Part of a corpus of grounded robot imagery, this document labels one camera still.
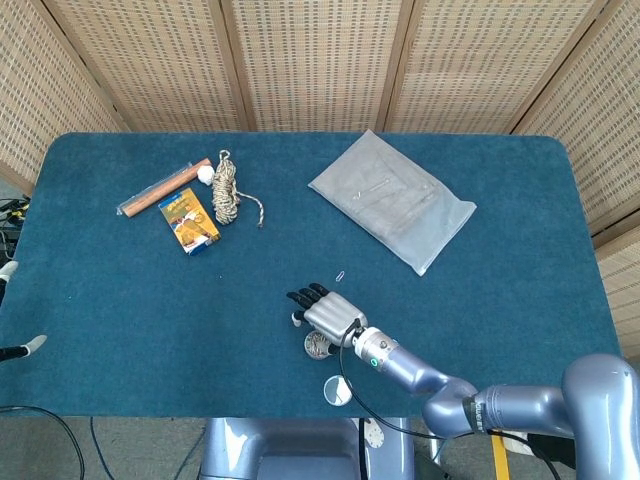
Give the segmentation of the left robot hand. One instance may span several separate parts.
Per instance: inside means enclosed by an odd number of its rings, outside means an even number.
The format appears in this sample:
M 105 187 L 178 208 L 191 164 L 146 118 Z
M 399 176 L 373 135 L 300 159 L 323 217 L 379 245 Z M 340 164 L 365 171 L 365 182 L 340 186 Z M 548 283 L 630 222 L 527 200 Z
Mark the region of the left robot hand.
M 1 267 L 1 299 L 4 299 L 6 286 L 11 280 L 13 274 L 17 270 L 19 263 L 15 260 L 9 260 Z M 26 344 L 7 346 L 1 348 L 1 361 L 14 360 L 32 355 L 39 350 L 48 337 L 44 334 L 37 335 Z

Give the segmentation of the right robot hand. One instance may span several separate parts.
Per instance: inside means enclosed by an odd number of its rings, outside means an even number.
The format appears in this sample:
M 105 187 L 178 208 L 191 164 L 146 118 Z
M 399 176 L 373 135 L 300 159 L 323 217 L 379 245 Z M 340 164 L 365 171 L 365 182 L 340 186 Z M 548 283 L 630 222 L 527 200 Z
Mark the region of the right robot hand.
M 324 360 L 338 354 L 340 348 L 350 348 L 368 327 L 360 309 L 319 283 L 289 291 L 286 296 L 299 306 L 291 315 L 293 325 L 299 328 L 307 324 L 312 328 L 304 339 L 304 350 L 314 360 Z

